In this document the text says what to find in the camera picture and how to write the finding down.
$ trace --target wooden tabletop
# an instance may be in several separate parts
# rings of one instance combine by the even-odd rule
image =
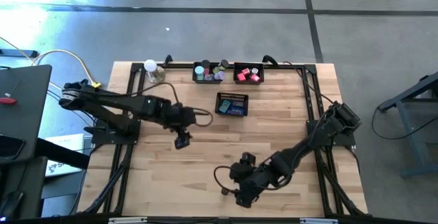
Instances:
[[[115,62],[108,90],[125,93],[132,62]],[[316,64],[321,92],[342,102],[333,64]],[[235,197],[220,194],[213,170],[231,166],[242,152],[248,151],[261,162],[275,151],[293,147],[306,136],[308,119],[302,80],[292,70],[265,71],[259,86],[237,85],[232,70],[226,71],[221,84],[195,84],[191,69],[166,69],[166,82],[177,89],[183,105],[214,113],[217,92],[249,95],[248,116],[218,116],[209,127],[191,125],[191,144],[176,150],[176,135],[162,127],[142,121],[139,143],[134,147],[125,197],[124,215],[143,216],[251,216],[297,217],[323,216],[316,173],[315,156],[302,159],[292,181],[277,191],[264,191],[252,208],[235,204]],[[169,86],[158,86],[147,93],[175,101]],[[329,103],[324,100],[324,108]],[[199,123],[208,120],[202,117]],[[114,145],[94,152],[86,173],[78,210],[87,208],[108,181]],[[365,198],[354,157],[345,148],[334,148],[333,156],[339,183],[358,208],[366,212]],[[225,186],[236,188],[228,170],[219,170]],[[118,184],[113,207],[118,196]],[[328,187],[332,209],[333,192]]]

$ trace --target gray concrete floor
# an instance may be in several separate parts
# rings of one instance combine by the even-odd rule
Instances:
[[[156,8],[305,9],[305,0],[0,0]],[[438,10],[437,0],[312,0],[320,10]],[[306,14],[199,14],[47,12],[34,7],[0,10],[0,35],[22,49],[67,49],[81,56],[95,79],[106,84],[114,60],[315,62]],[[343,100],[363,120],[356,132],[357,155],[368,209],[375,216],[438,221],[438,175],[401,179],[412,165],[405,140],[382,140],[372,133],[375,107],[438,70],[438,16],[316,16],[324,62],[335,63]],[[2,64],[28,65],[17,58]],[[68,55],[54,53],[57,84],[86,78]],[[387,136],[404,133],[393,112],[380,117]],[[40,137],[81,132],[83,121],[48,99]],[[51,199],[44,215],[66,214],[73,197]]]

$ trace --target black floor stripe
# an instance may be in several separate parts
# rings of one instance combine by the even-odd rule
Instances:
[[[221,13],[221,14],[306,14],[306,9],[276,9],[276,8],[130,8],[108,7],[94,5],[56,5],[28,4],[50,12],[178,12],[178,13]],[[15,10],[23,8],[21,4],[0,5],[0,10]]]
[[[307,8],[307,16],[309,18],[310,35],[313,44],[313,51],[315,52],[316,63],[323,63],[320,39],[318,37],[318,30],[316,29],[315,15],[313,15],[312,0],[305,0]]]
[[[438,11],[314,10],[313,13],[338,16],[438,16]]]

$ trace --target red object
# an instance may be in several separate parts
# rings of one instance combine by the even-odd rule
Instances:
[[[251,76],[251,81],[258,82],[259,80],[260,80],[260,77],[257,76],[256,74]]]
[[[16,100],[9,97],[0,98],[0,104],[15,105]]]
[[[243,75],[247,76],[250,73],[250,71],[249,71],[249,69],[243,69],[242,73],[243,73]]]
[[[239,79],[239,81],[246,81],[245,75],[243,73],[237,74],[237,78]]]

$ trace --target pink object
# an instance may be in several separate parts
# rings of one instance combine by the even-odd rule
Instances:
[[[243,73],[237,74],[237,79],[239,81],[246,81],[245,75]]]
[[[247,76],[250,73],[249,69],[243,69],[242,74]]]
[[[258,82],[259,80],[260,80],[260,77],[257,76],[256,74],[251,76],[251,81]]]

